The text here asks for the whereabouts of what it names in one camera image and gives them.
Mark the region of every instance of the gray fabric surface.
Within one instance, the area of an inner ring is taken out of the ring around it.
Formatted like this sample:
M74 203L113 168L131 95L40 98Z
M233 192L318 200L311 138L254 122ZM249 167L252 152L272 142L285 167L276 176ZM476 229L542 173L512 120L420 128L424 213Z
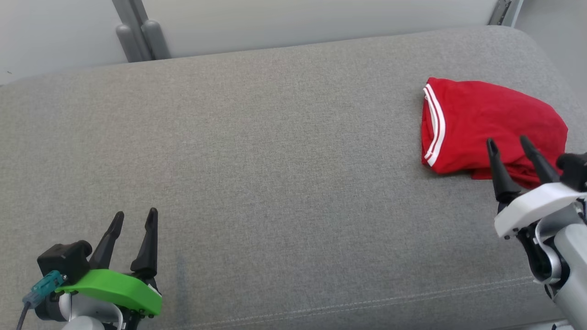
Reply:
M162 316L143 329L490 329L560 316L490 181L420 163L429 76L587 114L521 32L450 29L57 73L0 89L0 326L54 243L126 213L127 271L160 216ZM30 316L28 329L58 329Z

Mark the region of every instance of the white panel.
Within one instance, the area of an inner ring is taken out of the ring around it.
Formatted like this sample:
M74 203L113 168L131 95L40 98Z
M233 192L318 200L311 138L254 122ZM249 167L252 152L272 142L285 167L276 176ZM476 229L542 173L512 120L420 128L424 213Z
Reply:
M515 27L544 49L587 109L587 0L526 0Z
M126 62L111 0L0 0L0 85L64 68Z
M143 0L172 57L485 25L496 0Z

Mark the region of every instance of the black cable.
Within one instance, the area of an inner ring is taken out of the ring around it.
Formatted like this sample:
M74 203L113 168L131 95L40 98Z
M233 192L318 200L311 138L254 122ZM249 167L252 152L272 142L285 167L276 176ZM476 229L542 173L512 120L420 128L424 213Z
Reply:
M21 318L18 319L18 324L16 325L16 330L22 329L22 324L25 323L25 316L26 316L26 313L29 311L29 307L31 307L31 302L27 301L25 303L25 307L22 309Z

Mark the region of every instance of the red cloth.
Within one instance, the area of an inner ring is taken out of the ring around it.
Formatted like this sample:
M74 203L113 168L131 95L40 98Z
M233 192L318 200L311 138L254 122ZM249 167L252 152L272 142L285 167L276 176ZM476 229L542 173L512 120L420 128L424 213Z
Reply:
M472 170L491 179L485 141L494 139L511 177L540 184L519 142L526 135L554 165L565 151L567 127L554 109L533 97L486 82L429 78L422 111L422 163L438 174Z

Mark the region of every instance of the gray floor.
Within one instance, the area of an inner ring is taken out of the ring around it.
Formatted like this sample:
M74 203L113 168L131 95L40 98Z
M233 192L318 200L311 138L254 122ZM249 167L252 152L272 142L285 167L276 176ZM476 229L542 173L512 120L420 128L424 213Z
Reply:
M587 110L587 0L525 0L515 27L538 42Z

